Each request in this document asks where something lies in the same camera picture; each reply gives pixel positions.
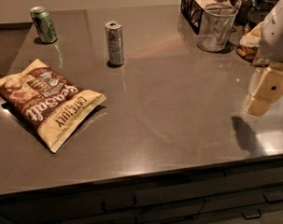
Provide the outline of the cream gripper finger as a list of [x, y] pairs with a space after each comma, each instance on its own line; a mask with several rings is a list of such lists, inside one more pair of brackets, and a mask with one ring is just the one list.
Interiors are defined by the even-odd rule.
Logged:
[[283, 63], [271, 63], [257, 69], [248, 88], [245, 111], [253, 116], [264, 115], [283, 96]]

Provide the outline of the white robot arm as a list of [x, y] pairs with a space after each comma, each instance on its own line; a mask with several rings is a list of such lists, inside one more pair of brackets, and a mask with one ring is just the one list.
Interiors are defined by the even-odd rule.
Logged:
[[245, 108], [247, 113], [258, 117], [283, 96], [283, 0], [277, 2], [262, 23], [260, 53], [270, 62], [253, 74]]

